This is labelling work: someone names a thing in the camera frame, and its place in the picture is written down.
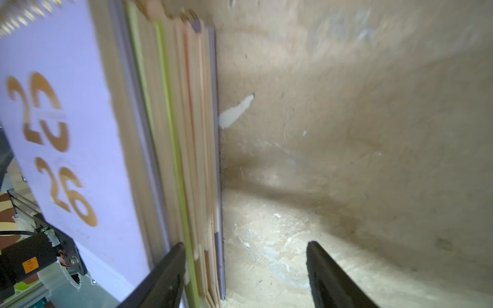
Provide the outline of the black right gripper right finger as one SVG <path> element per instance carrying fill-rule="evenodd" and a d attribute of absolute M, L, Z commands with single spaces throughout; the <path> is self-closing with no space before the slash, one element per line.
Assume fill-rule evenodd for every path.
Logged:
<path fill-rule="evenodd" d="M 306 256 L 316 308 L 378 308 L 318 242 L 308 243 Z"/>

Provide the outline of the purple desk calendar front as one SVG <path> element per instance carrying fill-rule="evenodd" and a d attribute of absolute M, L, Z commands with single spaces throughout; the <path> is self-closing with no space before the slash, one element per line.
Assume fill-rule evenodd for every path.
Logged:
<path fill-rule="evenodd" d="M 125 300 L 168 242 L 123 1 L 1 2 L 1 127 L 44 218 Z"/>

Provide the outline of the green 2026 desk calendar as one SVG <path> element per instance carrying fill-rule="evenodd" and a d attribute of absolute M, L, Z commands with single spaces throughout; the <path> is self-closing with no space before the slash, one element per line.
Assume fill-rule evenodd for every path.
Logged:
<path fill-rule="evenodd" d="M 157 172 L 164 193 L 166 230 L 171 245 L 183 243 L 185 256 L 185 295 L 188 307 L 200 307 L 195 266 L 186 220 L 186 206 L 178 181 L 177 149 L 172 123 L 171 92 L 166 76 L 165 43 L 159 18 L 164 12 L 160 1 L 127 1 L 125 5 L 137 65 Z"/>

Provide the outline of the pink 2026 desk calendar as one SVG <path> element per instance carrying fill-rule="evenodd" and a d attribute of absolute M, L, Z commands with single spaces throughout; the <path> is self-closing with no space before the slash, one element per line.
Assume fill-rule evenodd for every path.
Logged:
<path fill-rule="evenodd" d="M 198 293 L 205 307 L 221 307 L 215 241 L 218 184 L 213 173 L 216 163 L 209 33 L 200 19 L 183 16 L 175 24 L 182 91 L 182 162 Z"/>

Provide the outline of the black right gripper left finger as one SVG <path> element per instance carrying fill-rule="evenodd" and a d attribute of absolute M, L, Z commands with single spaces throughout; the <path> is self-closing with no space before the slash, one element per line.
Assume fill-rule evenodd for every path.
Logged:
<path fill-rule="evenodd" d="M 177 243 L 118 308 L 178 308 L 185 274 L 185 245 Z"/>

